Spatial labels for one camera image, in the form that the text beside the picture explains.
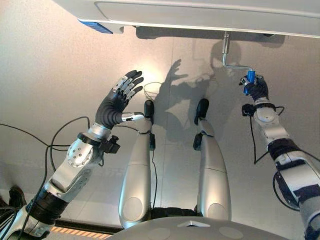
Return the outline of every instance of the robotic hand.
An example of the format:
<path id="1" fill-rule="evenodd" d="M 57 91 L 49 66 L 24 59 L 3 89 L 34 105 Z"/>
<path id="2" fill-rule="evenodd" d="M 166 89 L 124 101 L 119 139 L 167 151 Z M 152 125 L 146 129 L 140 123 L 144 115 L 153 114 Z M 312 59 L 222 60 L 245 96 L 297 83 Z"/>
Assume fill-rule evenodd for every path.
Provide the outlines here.
<path id="1" fill-rule="evenodd" d="M 144 80 L 141 75 L 141 71 L 130 71 L 111 89 L 96 112 L 95 123 L 87 132 L 78 134 L 63 163 L 39 194 L 19 210 L 13 224 L 8 221 L 2 228 L 1 240 L 17 239 L 18 235 L 23 239 L 43 239 L 49 234 L 67 205 L 88 182 L 102 152 L 118 151 L 118 138 L 112 136 L 108 140 L 113 126 L 144 118 L 141 112 L 123 113 L 130 99 L 142 90 L 141 86 L 136 87 Z"/>
<path id="2" fill-rule="evenodd" d="M 143 89 L 142 86 L 133 89 L 144 80 L 143 77 L 140 77 L 141 75 L 141 71 L 133 70 L 120 78 L 96 112 L 95 122 L 97 124 L 111 130 L 116 124 L 144 118 L 141 112 L 123 113 L 130 99 Z"/>

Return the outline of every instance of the black cable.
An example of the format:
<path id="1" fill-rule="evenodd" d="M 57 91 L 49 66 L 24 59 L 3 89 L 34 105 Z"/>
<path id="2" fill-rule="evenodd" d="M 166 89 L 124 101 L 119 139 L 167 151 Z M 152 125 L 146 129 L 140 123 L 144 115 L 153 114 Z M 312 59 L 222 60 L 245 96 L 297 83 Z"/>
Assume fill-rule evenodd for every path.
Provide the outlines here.
<path id="1" fill-rule="evenodd" d="M 45 185 L 45 182 L 46 182 L 46 179 L 47 179 L 47 174 L 48 174 L 48 149 L 51 148 L 51 146 L 47 146 L 46 149 L 45 149 L 45 155 L 44 155 L 44 176 L 43 176 L 43 179 L 42 179 L 42 183 L 38 189 L 38 192 L 36 193 L 36 195 L 34 196 L 33 200 L 32 200 L 32 204 L 31 204 L 31 207 L 28 211 L 28 214 L 26 215 L 26 218 L 24 220 L 24 223 L 23 223 L 23 226 L 22 226 L 22 229 L 20 230 L 20 234 L 18 236 L 18 240 L 21 239 L 22 237 L 22 234 L 23 232 L 25 231 L 25 228 L 26 228 L 26 225 L 27 225 L 27 222 L 28 222 L 28 219 L 29 219 L 29 216 L 30 216 L 30 213 L 31 213 L 31 210 L 32 208 L 34 207 L 35 205 L 35 202 L 36 202 L 36 199 L 38 198 L 43 186 Z"/>
<path id="2" fill-rule="evenodd" d="M 13 211 L 13 217 L 10 221 L 10 224 L 6 227 L 6 230 L 4 231 L 4 233 L 2 234 L 1 240 L 4 239 L 5 235 L 8 233 L 9 229 L 11 228 L 12 224 L 14 223 L 16 216 L 17 216 L 17 210 L 16 208 L 14 208 L 13 206 L 3 206 L 0 207 L 0 210 L 4 210 L 4 209 L 10 209 Z"/>
<path id="3" fill-rule="evenodd" d="M 282 110 L 279 112 L 278 116 L 280 116 L 280 115 L 284 112 L 284 110 L 286 109 L 284 106 L 276 106 L 275 108 L 276 108 L 276 109 L 282 109 Z"/>
<path id="4" fill-rule="evenodd" d="M 98 165 L 99 165 L 100 167 L 103 167 L 103 166 L 105 165 L 104 155 L 105 155 L 105 152 L 103 151 L 103 152 L 101 153 L 101 163 L 98 163 Z"/>
<path id="5" fill-rule="evenodd" d="M 25 134 L 28 134 L 28 135 L 30 135 L 31 137 L 37 139 L 40 143 L 46 145 L 47 147 L 49 146 L 49 144 L 47 144 L 47 143 L 45 143 L 44 141 L 42 141 L 39 137 L 33 135 L 33 134 L 30 133 L 30 132 L 27 132 L 27 131 L 21 129 L 21 128 L 18 128 L 18 127 L 15 127 L 15 126 L 11 126 L 11 125 L 8 125 L 8 124 L 4 124 L 4 123 L 0 123 L 0 126 L 5 126 L 5 127 L 9 127 L 9 128 L 12 128 L 12 129 L 19 130 L 19 131 L 21 131 L 21 132 L 23 132 L 23 133 L 25 133 Z M 66 150 L 64 150 L 64 149 L 57 149 L 57 148 L 52 148 L 52 149 L 54 149 L 54 150 L 56 150 L 56 151 L 60 151 L 60 152 L 65 152 L 65 151 L 66 151 Z"/>
<path id="6" fill-rule="evenodd" d="M 254 151 L 253 164 L 256 164 L 257 163 L 257 153 L 256 153 L 256 141 L 255 141 L 254 131 L 252 129 L 252 116 L 250 116 L 250 130 L 251 130 L 251 136 L 252 136 L 252 141 L 253 141 L 253 151 Z"/>
<path id="7" fill-rule="evenodd" d="M 319 158 L 317 158 L 317 157 L 315 157 L 314 155 L 312 155 L 311 153 L 309 153 L 309 152 L 307 152 L 307 151 L 305 151 L 305 150 L 299 150 L 299 151 L 301 151 L 301 152 L 303 152 L 303 153 L 305 153 L 305 154 L 307 154 L 307 155 L 309 155 L 310 157 L 312 157 L 312 158 L 314 158 L 315 160 L 317 160 L 317 161 L 319 161 L 320 162 L 320 159 Z"/>
<path id="8" fill-rule="evenodd" d="M 51 163 L 51 166 L 52 166 L 52 169 L 53 171 L 55 172 L 56 171 L 56 166 L 55 166 L 55 163 L 54 163 L 54 159 L 52 157 L 52 146 L 54 145 L 54 141 L 56 139 L 56 136 L 58 135 L 58 133 L 67 125 L 79 120 L 79 119 L 86 119 L 87 120 L 87 126 L 88 126 L 88 129 L 90 128 L 90 119 L 87 117 L 87 116 L 80 116 L 80 117 L 77 117 L 71 121 L 68 121 L 66 124 L 64 124 L 62 127 L 59 128 L 58 131 L 56 131 L 56 133 L 54 134 L 52 140 L 51 140 L 51 144 L 50 144 L 50 163 Z"/>
<path id="9" fill-rule="evenodd" d="M 278 116 L 280 116 L 284 110 L 286 109 L 284 106 L 276 106 L 275 107 L 276 109 L 282 109 Z M 255 141 L 255 137 L 254 137 L 254 132 L 253 132 L 253 128 L 252 128 L 252 117 L 250 117 L 250 129 L 251 129 L 251 136 L 252 136 L 252 141 L 253 141 L 253 150 L 254 150 L 254 161 L 253 161 L 253 164 L 256 165 L 261 159 L 264 158 L 265 155 L 268 154 L 268 151 L 266 151 L 261 157 L 259 157 L 257 159 L 257 154 L 256 154 L 256 141 Z"/>
<path id="10" fill-rule="evenodd" d="M 156 196 L 157 196 L 157 188 L 158 188 L 157 168 L 156 168 L 156 164 L 154 162 L 154 157 L 155 157 L 155 150 L 152 151 L 152 159 L 151 159 L 151 162 L 153 163 L 153 166 L 154 166 L 154 174 L 155 174 L 155 189 L 154 189 L 154 199 L 153 199 L 152 209 L 155 208 Z"/>
<path id="11" fill-rule="evenodd" d="M 267 155 L 269 153 L 269 151 L 266 151 L 261 157 L 259 157 L 253 164 L 257 164 L 261 159 L 264 158 L 265 155 Z"/>
<path id="12" fill-rule="evenodd" d="M 128 129 L 135 130 L 136 132 L 139 132 L 138 129 L 136 129 L 134 127 L 131 127 L 131 126 L 115 125 L 114 127 L 117 127 L 117 128 L 128 128 Z"/>
<path id="13" fill-rule="evenodd" d="M 283 204 L 285 207 L 287 207 L 288 209 L 291 209 L 291 210 L 296 211 L 296 212 L 300 212 L 299 209 L 293 208 L 293 207 L 289 206 L 288 204 L 286 204 L 286 203 L 280 198 L 280 196 L 278 195 L 277 190 L 276 190 L 276 174 L 277 174 L 277 172 L 273 175 L 273 179 L 272 179 L 272 187 L 273 187 L 273 191 L 274 191 L 274 194 L 275 194 L 276 198 L 280 201 L 280 203 L 282 203 L 282 204 Z"/>

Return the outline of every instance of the black band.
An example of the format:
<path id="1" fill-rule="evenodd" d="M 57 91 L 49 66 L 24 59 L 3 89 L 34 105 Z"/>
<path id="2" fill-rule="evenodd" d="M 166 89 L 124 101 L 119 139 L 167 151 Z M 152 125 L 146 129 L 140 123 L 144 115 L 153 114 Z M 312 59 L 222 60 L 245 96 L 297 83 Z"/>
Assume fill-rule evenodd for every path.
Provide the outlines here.
<path id="1" fill-rule="evenodd" d="M 84 135 L 82 132 L 80 132 L 77 136 L 78 139 L 80 139 L 82 142 L 86 143 L 86 144 L 90 144 L 92 146 L 95 147 L 99 147 L 100 146 L 100 142 L 93 140 L 92 138 Z"/>
<path id="2" fill-rule="evenodd" d="M 43 188 L 35 200 L 30 215 L 44 224 L 52 225 L 60 218 L 68 204 L 68 202 L 52 195 Z M 28 212 L 31 205 L 32 201 L 26 206 Z"/>
<path id="3" fill-rule="evenodd" d="M 276 111 L 276 106 L 270 102 L 259 103 L 259 104 L 255 105 L 254 107 L 256 110 L 260 109 L 260 108 L 272 108 L 274 111 Z"/>
<path id="4" fill-rule="evenodd" d="M 298 196 L 299 203 L 303 204 L 308 199 L 320 196 L 320 186 L 318 184 L 305 186 L 294 191 L 294 194 Z"/>
<path id="5" fill-rule="evenodd" d="M 274 140 L 268 145 L 268 152 L 273 160 L 276 160 L 276 158 L 282 154 L 299 150 L 300 148 L 294 143 L 294 141 L 288 138 Z"/>

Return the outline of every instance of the robot finger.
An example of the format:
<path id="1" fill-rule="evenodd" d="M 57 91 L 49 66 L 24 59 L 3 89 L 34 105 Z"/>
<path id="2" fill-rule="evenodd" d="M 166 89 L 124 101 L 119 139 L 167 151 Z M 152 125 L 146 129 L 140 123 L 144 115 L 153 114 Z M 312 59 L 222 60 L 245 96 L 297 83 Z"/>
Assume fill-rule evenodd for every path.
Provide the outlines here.
<path id="1" fill-rule="evenodd" d="M 127 83 L 125 84 L 126 89 L 123 91 L 123 94 L 126 94 L 128 95 L 128 93 L 138 84 L 142 83 L 142 81 L 144 80 L 143 77 L 139 77 L 138 79 L 134 80 L 134 81 L 127 81 L 128 82 L 128 85 Z"/>
<path id="2" fill-rule="evenodd" d="M 125 82 L 127 82 L 127 80 L 128 80 L 128 77 L 126 75 L 121 77 L 116 83 L 116 85 L 113 86 L 112 92 L 115 93 L 118 89 L 121 89 L 124 86 Z"/>
<path id="3" fill-rule="evenodd" d="M 142 89 L 143 89 L 142 86 L 138 86 L 138 87 L 136 87 L 135 89 L 131 90 L 131 91 L 127 94 L 126 99 L 127 99 L 127 100 L 132 99 L 132 97 L 133 97 L 134 95 L 136 95 L 138 92 L 140 92 Z"/>
<path id="4" fill-rule="evenodd" d="M 137 74 L 137 70 L 133 70 L 133 71 L 128 72 L 125 76 L 128 79 L 130 79 L 130 78 L 134 77 L 136 74 Z"/>

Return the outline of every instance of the robot forearm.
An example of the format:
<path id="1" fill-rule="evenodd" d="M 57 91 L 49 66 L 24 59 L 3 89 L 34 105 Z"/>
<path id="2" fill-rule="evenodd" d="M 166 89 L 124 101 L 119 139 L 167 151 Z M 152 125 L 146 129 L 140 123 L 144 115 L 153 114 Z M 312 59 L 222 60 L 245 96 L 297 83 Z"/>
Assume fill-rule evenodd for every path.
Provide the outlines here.
<path id="1" fill-rule="evenodd" d="M 320 235 L 320 173 L 294 143 L 279 122 L 275 106 L 269 101 L 268 87 L 262 76 L 255 83 L 244 77 L 244 93 L 250 94 L 254 105 L 244 105 L 244 116 L 253 116 L 264 137 L 267 150 L 277 168 L 275 180 L 287 204 L 300 209 L 306 239 Z"/>
<path id="2" fill-rule="evenodd" d="M 67 205 L 77 196 L 89 180 L 93 168 L 102 160 L 102 153 L 116 153 L 118 138 L 108 137 L 115 124 L 144 118 L 140 112 L 123 113 L 129 100 L 142 87 L 135 86 L 144 79 L 141 71 L 130 71 L 111 89 L 100 104 L 95 124 L 69 147 L 66 157 L 53 176 L 47 181 L 34 202 L 21 208 L 12 226 L 0 233 L 1 240 L 24 228 L 24 232 L 35 238 L 45 238 Z"/>

